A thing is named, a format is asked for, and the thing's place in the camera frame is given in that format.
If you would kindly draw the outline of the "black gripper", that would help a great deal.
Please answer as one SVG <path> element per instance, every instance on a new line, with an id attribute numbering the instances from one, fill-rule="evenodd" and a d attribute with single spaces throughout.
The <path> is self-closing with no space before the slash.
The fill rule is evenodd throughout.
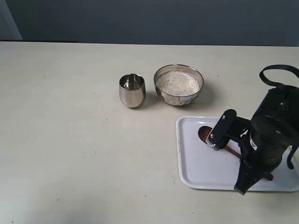
<path id="1" fill-rule="evenodd" d="M 249 134 L 240 144 L 242 158 L 234 190 L 245 195 L 262 178 L 273 180 L 271 174 L 281 163 L 283 154 L 291 146 L 287 167 L 294 169 L 292 157 L 299 147 L 299 121 L 254 116 Z"/>

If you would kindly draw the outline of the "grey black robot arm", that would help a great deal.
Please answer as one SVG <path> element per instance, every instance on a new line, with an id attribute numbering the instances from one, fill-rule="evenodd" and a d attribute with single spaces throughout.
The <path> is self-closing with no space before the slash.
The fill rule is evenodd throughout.
<path id="1" fill-rule="evenodd" d="M 241 161 L 234 189 L 244 195 L 261 179 L 271 177 L 289 146 L 299 143 L 299 90 L 270 89 L 241 137 Z"/>

